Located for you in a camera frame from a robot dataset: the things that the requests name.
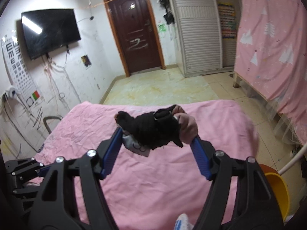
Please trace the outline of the dark brown door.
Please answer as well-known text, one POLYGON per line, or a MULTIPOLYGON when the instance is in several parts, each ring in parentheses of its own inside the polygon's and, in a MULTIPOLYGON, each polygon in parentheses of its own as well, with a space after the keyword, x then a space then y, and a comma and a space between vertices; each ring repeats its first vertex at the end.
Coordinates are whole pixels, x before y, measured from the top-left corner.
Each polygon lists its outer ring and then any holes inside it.
POLYGON ((127 77, 165 63, 150 0, 103 0, 127 77))

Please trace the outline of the white louvered wardrobe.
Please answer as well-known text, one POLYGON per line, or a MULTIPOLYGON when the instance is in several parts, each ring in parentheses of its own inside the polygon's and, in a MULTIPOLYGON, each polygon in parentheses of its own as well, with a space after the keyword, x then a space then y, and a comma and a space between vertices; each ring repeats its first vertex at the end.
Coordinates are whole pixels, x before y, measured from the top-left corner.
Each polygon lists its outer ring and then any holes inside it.
POLYGON ((177 37, 176 62, 184 77, 225 73, 216 0, 170 0, 177 37))

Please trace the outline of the white wall power adapter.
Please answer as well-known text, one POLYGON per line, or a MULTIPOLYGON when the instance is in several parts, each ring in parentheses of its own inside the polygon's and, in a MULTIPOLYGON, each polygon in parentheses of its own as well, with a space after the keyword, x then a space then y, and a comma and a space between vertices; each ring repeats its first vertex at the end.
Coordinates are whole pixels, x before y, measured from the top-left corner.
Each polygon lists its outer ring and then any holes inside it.
POLYGON ((15 99, 17 95, 17 89, 15 87, 10 87, 8 90, 6 90, 6 97, 9 99, 15 99))

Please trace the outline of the yellow plastic bucket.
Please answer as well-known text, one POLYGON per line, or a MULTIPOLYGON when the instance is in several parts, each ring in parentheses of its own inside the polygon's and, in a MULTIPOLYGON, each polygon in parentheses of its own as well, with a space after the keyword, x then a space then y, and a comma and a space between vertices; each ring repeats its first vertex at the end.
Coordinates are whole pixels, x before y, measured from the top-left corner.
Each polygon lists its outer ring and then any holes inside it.
POLYGON ((288 213, 290 210, 290 197, 289 197, 288 187, 284 179, 279 175, 279 173, 275 169, 264 164, 259 164, 259 165, 275 194, 279 208, 281 210, 283 220, 285 221, 286 218, 288 217, 288 213))

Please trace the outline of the pink bed sheet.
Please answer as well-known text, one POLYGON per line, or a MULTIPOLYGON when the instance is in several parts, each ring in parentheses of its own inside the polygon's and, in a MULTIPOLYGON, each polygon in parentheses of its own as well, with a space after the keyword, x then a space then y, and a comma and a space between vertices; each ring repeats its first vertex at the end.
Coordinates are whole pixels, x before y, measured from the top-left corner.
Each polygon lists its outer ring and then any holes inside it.
MULTIPOLYGON (((200 138, 215 149, 235 159, 256 155, 256 128, 235 101, 204 101, 182 108, 195 118, 200 138)), ((117 112, 138 116, 155 110, 156 106, 79 104, 47 137, 35 159, 48 165, 58 156, 79 158, 112 136, 117 112)), ((200 174, 191 148, 173 143, 148 157, 121 147, 111 174, 100 184, 119 229, 173 229, 181 214, 195 224, 211 185, 200 174)))

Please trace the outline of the black and white sock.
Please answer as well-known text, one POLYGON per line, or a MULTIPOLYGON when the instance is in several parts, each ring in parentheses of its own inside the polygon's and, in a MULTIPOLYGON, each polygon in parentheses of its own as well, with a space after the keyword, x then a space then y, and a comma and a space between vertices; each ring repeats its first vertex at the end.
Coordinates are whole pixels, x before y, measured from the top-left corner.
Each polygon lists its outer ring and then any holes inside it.
POLYGON ((178 147, 191 144, 198 136, 196 120, 177 104, 137 117, 119 111, 115 115, 115 121, 123 131, 125 148, 145 157, 149 156, 150 151, 170 142, 178 147))

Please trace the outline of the black bags on hook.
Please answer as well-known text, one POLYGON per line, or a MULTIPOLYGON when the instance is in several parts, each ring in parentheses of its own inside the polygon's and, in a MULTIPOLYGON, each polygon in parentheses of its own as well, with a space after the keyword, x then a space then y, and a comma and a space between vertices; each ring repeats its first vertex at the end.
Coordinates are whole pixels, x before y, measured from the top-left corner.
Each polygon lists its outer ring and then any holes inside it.
POLYGON ((164 20, 167 23, 167 25, 171 25, 175 23, 174 16, 172 14, 171 4, 170 0, 157 0, 157 2, 160 4, 161 7, 164 8, 165 14, 164 14, 164 20))

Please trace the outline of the colourful wall chart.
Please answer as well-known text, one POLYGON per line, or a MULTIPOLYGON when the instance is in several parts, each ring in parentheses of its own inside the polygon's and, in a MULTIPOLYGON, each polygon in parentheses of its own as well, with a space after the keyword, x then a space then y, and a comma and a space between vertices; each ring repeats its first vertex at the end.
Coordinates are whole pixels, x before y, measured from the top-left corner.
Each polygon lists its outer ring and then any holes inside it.
POLYGON ((218 3, 221 32, 223 39, 235 39, 237 36, 235 8, 231 4, 218 3))

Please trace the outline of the black wall television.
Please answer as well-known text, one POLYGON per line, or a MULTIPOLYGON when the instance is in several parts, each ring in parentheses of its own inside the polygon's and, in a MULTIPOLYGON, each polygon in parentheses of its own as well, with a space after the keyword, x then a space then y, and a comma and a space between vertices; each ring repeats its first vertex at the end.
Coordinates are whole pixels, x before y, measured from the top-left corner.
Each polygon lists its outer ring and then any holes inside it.
POLYGON ((27 11, 21 22, 31 60, 81 40, 73 9, 27 11))

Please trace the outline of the white metal chair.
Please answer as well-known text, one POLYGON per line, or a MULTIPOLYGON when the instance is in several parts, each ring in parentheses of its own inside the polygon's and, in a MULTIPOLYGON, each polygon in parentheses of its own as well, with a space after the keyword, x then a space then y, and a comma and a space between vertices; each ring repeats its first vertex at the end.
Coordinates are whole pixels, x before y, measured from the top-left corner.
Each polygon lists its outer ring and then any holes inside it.
POLYGON ((296 162, 298 162, 306 153, 307 143, 301 147, 300 151, 278 172, 280 176, 282 176, 285 172, 287 172, 296 162))

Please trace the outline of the eye chart poster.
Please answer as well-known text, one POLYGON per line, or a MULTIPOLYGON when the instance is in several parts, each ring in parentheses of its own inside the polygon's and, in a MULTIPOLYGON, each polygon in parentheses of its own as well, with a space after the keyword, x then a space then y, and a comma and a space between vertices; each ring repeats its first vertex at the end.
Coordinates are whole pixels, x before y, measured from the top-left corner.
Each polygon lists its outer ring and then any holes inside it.
POLYGON ((3 37, 1 44, 12 86, 17 89, 17 95, 27 108, 35 106, 42 99, 42 94, 26 67, 18 39, 15 36, 3 37))

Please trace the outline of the grey chair frame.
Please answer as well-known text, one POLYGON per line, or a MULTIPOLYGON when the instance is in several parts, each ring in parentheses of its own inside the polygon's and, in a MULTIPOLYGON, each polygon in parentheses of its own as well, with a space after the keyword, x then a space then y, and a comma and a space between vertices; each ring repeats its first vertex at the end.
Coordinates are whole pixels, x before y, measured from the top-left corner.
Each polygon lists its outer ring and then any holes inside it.
POLYGON ((43 124, 49 134, 58 125, 58 123, 63 119, 61 115, 56 116, 46 116, 43 118, 43 124))

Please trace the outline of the pink tree-print curtain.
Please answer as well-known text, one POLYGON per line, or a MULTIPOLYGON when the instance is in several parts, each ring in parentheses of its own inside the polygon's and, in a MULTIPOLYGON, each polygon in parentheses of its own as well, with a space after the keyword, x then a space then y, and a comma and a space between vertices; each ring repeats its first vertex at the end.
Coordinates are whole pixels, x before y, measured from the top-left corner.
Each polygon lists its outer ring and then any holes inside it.
POLYGON ((241 0, 235 72, 276 105, 306 142, 306 8, 301 0, 241 0))

